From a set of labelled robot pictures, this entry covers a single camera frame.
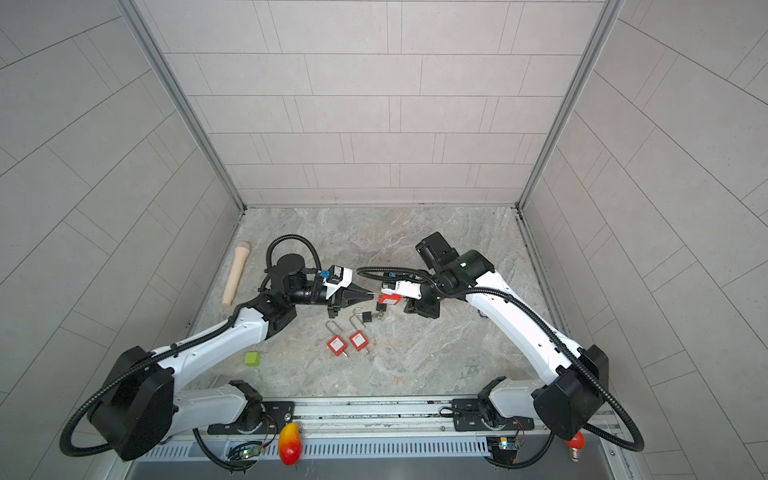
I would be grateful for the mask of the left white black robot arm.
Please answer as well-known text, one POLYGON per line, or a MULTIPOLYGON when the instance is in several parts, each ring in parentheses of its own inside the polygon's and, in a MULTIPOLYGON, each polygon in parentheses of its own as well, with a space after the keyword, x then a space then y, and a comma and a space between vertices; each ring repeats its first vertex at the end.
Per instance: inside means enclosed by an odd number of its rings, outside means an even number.
POLYGON ((313 260, 285 254, 266 260, 257 295, 238 304, 224 321, 179 342, 146 351, 123 352, 103 385, 65 423, 59 449, 68 457, 114 451, 134 460, 179 431, 207 424, 260 422, 262 398, 245 381, 190 400, 180 393, 191 381, 236 352, 276 336, 297 316, 300 305, 327 309, 330 318, 349 306, 374 298, 356 285, 350 268, 323 268, 314 245, 295 234, 313 260))

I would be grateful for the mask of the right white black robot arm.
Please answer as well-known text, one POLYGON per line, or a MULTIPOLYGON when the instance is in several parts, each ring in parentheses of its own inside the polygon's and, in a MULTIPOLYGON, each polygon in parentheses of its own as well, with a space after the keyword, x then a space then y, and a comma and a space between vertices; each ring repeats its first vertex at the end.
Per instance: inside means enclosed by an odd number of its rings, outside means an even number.
POLYGON ((645 448, 643 435, 610 393, 609 360, 597 346, 582 348, 526 304, 481 253, 460 254, 435 232, 417 244, 423 270, 366 266, 357 275, 381 283, 385 293, 405 297, 420 316, 436 318, 446 299, 461 300, 490 319, 525 355, 538 377, 529 382, 499 377, 478 396, 478 411, 490 428, 518 416, 537 418, 549 434, 528 459, 498 439, 487 461, 505 470, 536 464, 556 438, 572 441, 586 430, 631 452, 645 448))

